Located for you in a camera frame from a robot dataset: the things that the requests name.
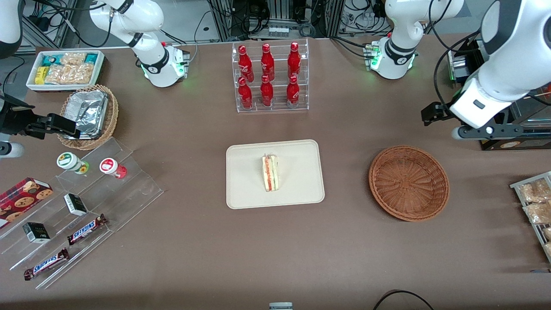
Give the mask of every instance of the white robotic arm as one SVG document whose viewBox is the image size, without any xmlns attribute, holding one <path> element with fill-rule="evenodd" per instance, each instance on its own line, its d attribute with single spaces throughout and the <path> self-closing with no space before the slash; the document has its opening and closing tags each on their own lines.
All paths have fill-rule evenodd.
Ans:
<svg viewBox="0 0 551 310">
<path fill-rule="evenodd" d="M 463 3 L 464 0 L 387 0 L 385 12 L 394 29 L 390 38 L 368 46 L 368 55 L 373 57 L 369 68 L 384 78 L 403 77 L 411 68 L 415 48 L 424 34 L 421 22 L 429 21 L 429 7 L 432 19 L 448 19 L 459 13 Z"/>
<path fill-rule="evenodd" d="M 189 54 L 173 46 L 163 46 L 152 32 L 163 26 L 164 16 L 159 5 L 150 0 L 104 0 L 92 6 L 107 4 L 91 10 L 94 24 L 121 39 L 132 48 L 151 83 L 168 87 L 187 77 Z"/>
<path fill-rule="evenodd" d="M 496 0 L 480 32 L 489 60 L 467 79 L 450 107 L 475 129 L 551 81 L 551 1 Z"/>
</svg>

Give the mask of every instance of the sandwich slice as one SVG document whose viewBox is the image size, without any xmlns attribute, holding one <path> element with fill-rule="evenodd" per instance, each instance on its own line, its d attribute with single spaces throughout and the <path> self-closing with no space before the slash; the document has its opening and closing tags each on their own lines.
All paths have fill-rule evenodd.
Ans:
<svg viewBox="0 0 551 310">
<path fill-rule="evenodd" d="M 264 186 L 266 187 L 266 191 L 278 190 L 277 156 L 264 155 L 262 157 L 262 173 L 264 175 Z"/>
</svg>

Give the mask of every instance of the white storage tray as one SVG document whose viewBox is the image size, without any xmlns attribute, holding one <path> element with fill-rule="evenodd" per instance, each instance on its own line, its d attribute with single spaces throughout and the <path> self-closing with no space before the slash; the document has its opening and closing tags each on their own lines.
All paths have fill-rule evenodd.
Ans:
<svg viewBox="0 0 551 310">
<path fill-rule="evenodd" d="M 266 192 L 262 156 L 278 157 L 279 190 Z M 230 146 L 226 203 L 232 209 L 316 204 L 325 198 L 320 150 L 314 140 Z"/>
<path fill-rule="evenodd" d="M 92 77 L 90 78 L 90 82 L 88 84 L 64 84 L 64 85 L 35 84 L 34 79 L 36 77 L 36 71 L 38 70 L 38 67 L 40 67 L 40 65 L 42 64 L 42 60 L 44 59 L 44 57 L 51 56 L 51 55 L 59 55 L 66 52 L 98 55 L 98 58 L 96 59 L 96 63 L 94 64 L 94 70 L 92 71 Z M 36 55 L 35 63 L 33 65 L 31 73 L 29 74 L 29 78 L 27 79 L 26 85 L 29 89 L 34 90 L 35 92 L 64 92 L 64 91 L 81 89 L 88 86 L 93 86 L 96 84 L 96 81 L 98 80 L 98 77 L 100 75 L 101 65 L 103 64 L 104 58 L 105 58 L 104 54 L 98 50 L 56 50 L 56 51 L 39 52 L 38 55 Z"/>
</svg>

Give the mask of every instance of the cookie box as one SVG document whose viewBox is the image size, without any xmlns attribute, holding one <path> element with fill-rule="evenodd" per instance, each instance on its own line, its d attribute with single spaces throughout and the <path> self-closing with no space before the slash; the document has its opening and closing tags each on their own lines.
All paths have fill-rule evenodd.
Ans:
<svg viewBox="0 0 551 310">
<path fill-rule="evenodd" d="M 0 194 L 0 228 L 13 222 L 41 200 L 53 193 L 47 183 L 25 178 L 5 193 Z"/>
<path fill-rule="evenodd" d="M 88 84 L 63 84 L 63 85 L 35 84 L 35 77 L 39 70 L 39 67 L 42 66 L 44 57 L 63 54 L 65 52 L 78 52 L 78 53 L 98 55 L 94 63 L 94 70 L 92 71 L 92 77 L 90 78 L 90 82 Z M 103 65 L 104 58 L 105 58 L 104 54 L 98 50 L 61 50 L 61 51 L 57 50 L 57 51 L 39 52 L 38 55 L 36 55 L 34 65 L 33 65 L 33 68 L 31 69 L 31 73 L 29 73 L 29 78 L 27 79 L 26 85 L 29 89 L 34 90 L 35 92 L 70 92 L 76 89 L 82 89 L 85 87 L 94 86 L 96 85 L 96 81 L 98 80 L 98 77 L 100 75 L 101 65 Z"/>
</svg>

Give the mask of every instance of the small black box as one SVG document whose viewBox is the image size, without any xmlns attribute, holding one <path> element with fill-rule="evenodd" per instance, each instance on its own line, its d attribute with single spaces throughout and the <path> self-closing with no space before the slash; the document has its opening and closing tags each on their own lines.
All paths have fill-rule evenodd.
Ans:
<svg viewBox="0 0 551 310">
<path fill-rule="evenodd" d="M 69 193 L 63 198 L 65 199 L 65 204 L 69 208 L 69 212 L 77 216 L 86 215 L 86 207 L 84 206 L 84 203 L 82 203 L 82 199 L 80 199 L 79 196 Z"/>
<path fill-rule="evenodd" d="M 46 227 L 40 223 L 27 222 L 23 225 L 23 230 L 29 241 L 33 243 L 46 243 L 50 240 Z"/>
</svg>

